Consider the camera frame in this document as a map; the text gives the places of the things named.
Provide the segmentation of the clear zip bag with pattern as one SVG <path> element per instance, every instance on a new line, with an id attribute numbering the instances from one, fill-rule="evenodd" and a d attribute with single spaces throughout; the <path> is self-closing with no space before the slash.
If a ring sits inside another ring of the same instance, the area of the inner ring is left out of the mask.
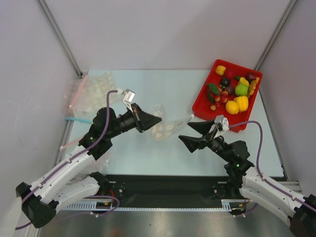
<path id="1" fill-rule="evenodd" d="M 165 118 L 166 112 L 162 104 L 153 106 L 152 112 L 154 116 L 160 117 L 162 119 L 161 122 L 154 125 L 150 129 L 151 137 L 155 141 L 161 141 L 163 139 L 167 139 L 170 136 L 175 135 L 176 133 L 180 132 L 194 117 L 194 115 L 191 114 L 187 118 L 167 120 Z"/>

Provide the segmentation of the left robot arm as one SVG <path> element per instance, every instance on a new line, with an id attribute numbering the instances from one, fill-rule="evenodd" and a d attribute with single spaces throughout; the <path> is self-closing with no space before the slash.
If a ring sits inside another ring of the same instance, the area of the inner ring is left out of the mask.
<path id="1" fill-rule="evenodd" d="M 89 131 L 66 158 L 33 183 L 22 182 L 16 187 L 16 195 L 22 199 L 21 209 L 30 224 L 41 228 L 68 204 L 89 196 L 106 196 L 108 182 L 99 172 L 93 172 L 70 188 L 65 185 L 101 158 L 112 147 L 111 139 L 132 129 L 143 133 L 161 121 L 160 117 L 144 112 L 136 103 L 119 116 L 109 106 L 101 108 Z"/>

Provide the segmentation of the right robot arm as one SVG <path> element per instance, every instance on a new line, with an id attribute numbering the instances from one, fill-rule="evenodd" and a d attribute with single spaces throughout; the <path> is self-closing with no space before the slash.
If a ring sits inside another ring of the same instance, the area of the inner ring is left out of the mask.
<path id="1" fill-rule="evenodd" d="M 244 141 L 226 143 L 222 135 L 238 124 L 229 124 L 226 117 L 217 116 L 210 121 L 189 122 L 188 126 L 201 136 L 180 135 L 179 139 L 191 153 L 209 148 L 226 162 L 224 168 L 229 176 L 231 197 L 243 196 L 256 202 L 282 220 L 296 237 L 316 235 L 316 197 L 306 197 L 264 174 L 258 159 L 255 163 L 249 161 Z"/>

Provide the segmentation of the lychee bunch with leaves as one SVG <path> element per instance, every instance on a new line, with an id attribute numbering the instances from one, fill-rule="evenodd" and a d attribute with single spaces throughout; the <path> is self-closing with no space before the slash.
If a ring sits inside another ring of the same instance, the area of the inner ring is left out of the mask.
<path id="1" fill-rule="evenodd" d="M 226 104 L 229 100 L 228 92 L 223 91 L 214 83 L 206 84 L 206 98 L 207 103 L 212 111 Z"/>

